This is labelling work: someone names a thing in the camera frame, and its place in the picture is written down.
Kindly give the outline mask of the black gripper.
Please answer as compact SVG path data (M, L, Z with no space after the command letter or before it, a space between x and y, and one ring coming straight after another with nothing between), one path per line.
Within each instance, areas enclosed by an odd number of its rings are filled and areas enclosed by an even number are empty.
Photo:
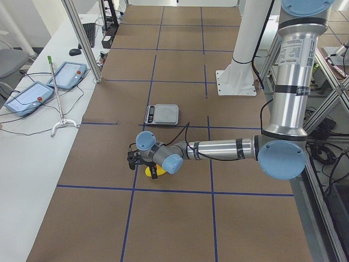
M157 174L157 165L156 165L156 163L153 162L152 160L149 160L149 159L143 159L142 161L143 161L144 165L151 167L151 178L152 179L157 179L158 178L158 174Z

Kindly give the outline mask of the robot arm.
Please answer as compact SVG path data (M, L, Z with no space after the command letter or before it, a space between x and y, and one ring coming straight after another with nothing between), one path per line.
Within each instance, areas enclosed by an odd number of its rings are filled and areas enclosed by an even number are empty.
M255 94L252 64L273 1L247 1L231 63L216 72L218 94ZM319 36L328 28L332 1L282 1L278 25L281 41L270 122L252 138L215 141L160 142L149 131L138 133L135 150L128 151L131 169L146 165L176 173L186 159L237 161L252 158L270 177L290 180L305 168L307 133L303 128L306 103Z

